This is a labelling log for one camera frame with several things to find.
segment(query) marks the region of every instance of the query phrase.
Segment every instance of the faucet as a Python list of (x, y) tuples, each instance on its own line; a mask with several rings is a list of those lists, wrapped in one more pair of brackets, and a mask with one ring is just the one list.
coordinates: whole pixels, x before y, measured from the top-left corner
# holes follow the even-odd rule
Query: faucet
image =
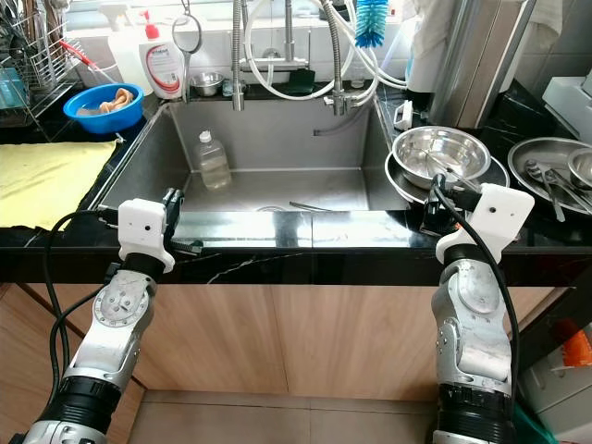
[[(276, 72), (292, 71), (300, 68), (308, 68), (307, 60), (294, 56), (294, 38), (292, 27), (292, 0), (285, 0), (285, 56), (282, 57), (262, 57), (255, 58), (254, 62), (262, 71), (267, 67), (273, 66)], [(331, 33), (331, 43), (333, 46), (333, 71), (335, 84), (331, 97), (325, 97), (325, 103), (333, 106), (333, 112), (336, 116), (343, 116), (347, 110), (347, 97), (343, 91), (343, 81), (341, 79), (341, 56), (339, 51), (339, 35), (335, 17), (331, 11), (329, 0), (321, 0), (327, 22)], [(233, 0), (232, 8), (232, 107), (235, 111), (244, 109), (244, 93), (241, 86), (241, 71), (250, 71), (249, 63), (246, 60), (240, 60), (241, 56), (241, 14), (243, 27), (246, 28), (248, 21), (248, 10), (246, 0)]]

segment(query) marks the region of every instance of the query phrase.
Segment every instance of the black cable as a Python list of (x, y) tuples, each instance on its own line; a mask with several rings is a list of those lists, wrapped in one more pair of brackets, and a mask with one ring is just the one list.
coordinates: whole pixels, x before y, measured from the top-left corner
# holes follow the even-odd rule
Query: black cable
[(448, 210), (448, 212), (452, 215), (454, 220), (456, 220), (461, 227), (471, 236), (473, 241), (475, 241), (476, 245), (481, 249), (483, 255), (486, 257), (489, 266), (491, 267), (491, 271), (493, 271), (493, 275), (495, 276), (496, 280), (498, 281), (499, 290), (501, 291), (501, 296), (503, 297), (503, 301), (506, 303), (506, 309), (508, 310), (508, 317), (510, 318), (510, 325), (512, 327), (512, 341), (510, 342), (510, 348), (512, 351), (512, 411), (513, 405), (516, 400), (516, 388), (518, 387), (518, 359), (520, 353), (520, 340), (518, 335), (520, 334), (518, 329), (518, 318), (516, 317), (516, 312), (514, 310), (514, 305), (512, 303), (512, 297), (510, 296), (510, 292), (504, 283), (503, 276), (501, 275), (501, 270), (498, 267), (498, 263), (494, 259), (493, 255), (489, 251), (489, 248), (483, 242), (481, 237), (477, 234), (475, 229), (469, 225), (469, 223), (462, 217), (450, 204), (444, 193), (438, 186), (432, 187), (432, 190), (444, 206)]
[[(76, 216), (84, 216), (84, 215), (98, 215), (99, 212), (95, 210), (80, 210), (75, 211), (74, 213), (70, 213), (69, 215), (65, 215), (61, 219), (59, 219), (54, 227), (49, 232), (47, 237), (47, 243), (45, 244), (45, 249), (43, 251), (43, 275), (45, 277), (45, 287), (47, 288), (47, 293), (49, 294), (49, 300), (52, 304), (52, 308), (54, 310), (55, 318), (58, 318), (61, 314), (61, 308), (59, 306), (59, 301), (57, 300), (56, 290), (54, 289), (54, 283), (52, 281), (51, 273), (50, 273), (50, 254), (52, 249), (52, 244), (54, 243), (54, 238), (56, 237), (56, 233), (59, 229), (70, 219)], [(68, 332), (65, 326), (60, 326), (59, 328), (59, 335), (62, 340), (62, 368), (66, 369), (70, 362), (70, 348), (68, 342)]]
[(64, 321), (66, 320), (66, 318), (68, 317), (68, 315), (70, 313), (72, 313), (74, 310), (76, 310), (77, 308), (79, 308), (80, 306), (85, 304), (86, 302), (93, 299), (99, 293), (99, 291), (101, 291), (104, 287), (105, 286), (101, 286), (100, 289), (93, 291), (88, 296), (85, 296), (84, 298), (80, 299), (78, 302), (75, 302), (72, 305), (70, 305), (64, 311), (64, 313), (62, 313), (60, 316), (57, 317), (56, 321), (52, 325), (52, 330), (49, 333), (49, 359), (51, 360), (51, 363), (52, 363), (53, 381), (52, 381), (52, 392), (49, 395), (49, 400), (47, 401), (47, 405), (49, 405), (54, 400), (54, 397), (56, 396), (56, 393), (57, 393), (57, 389), (59, 388), (60, 374), (59, 374), (59, 365), (57, 364), (57, 351), (56, 351), (57, 330), (60, 328), (60, 331), (61, 331), (61, 328), (66, 326), (66, 323)]

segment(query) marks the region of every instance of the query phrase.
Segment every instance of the red pump cap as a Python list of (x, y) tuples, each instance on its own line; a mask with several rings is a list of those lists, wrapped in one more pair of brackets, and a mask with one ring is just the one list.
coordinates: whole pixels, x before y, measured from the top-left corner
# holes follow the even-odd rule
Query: red pump cap
[(148, 12), (148, 10), (141, 12), (140, 15), (144, 16), (144, 18), (146, 19), (146, 37), (148, 37), (149, 40), (154, 40), (160, 37), (160, 32), (158, 31), (158, 28), (156, 28), (156, 25), (150, 23), (150, 13)]

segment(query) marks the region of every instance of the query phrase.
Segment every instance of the yellow cloth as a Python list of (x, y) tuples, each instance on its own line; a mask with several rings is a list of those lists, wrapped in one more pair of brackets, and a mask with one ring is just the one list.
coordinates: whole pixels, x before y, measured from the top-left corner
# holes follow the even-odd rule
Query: yellow cloth
[(0, 227), (51, 229), (76, 211), (115, 142), (0, 145)]

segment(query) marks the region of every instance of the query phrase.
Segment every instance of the blue brush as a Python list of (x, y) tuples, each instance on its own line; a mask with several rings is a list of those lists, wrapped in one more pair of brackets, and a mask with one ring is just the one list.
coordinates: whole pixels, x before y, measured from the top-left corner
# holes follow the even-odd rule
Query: blue brush
[(358, 0), (355, 44), (360, 48), (382, 46), (387, 27), (388, 0)]

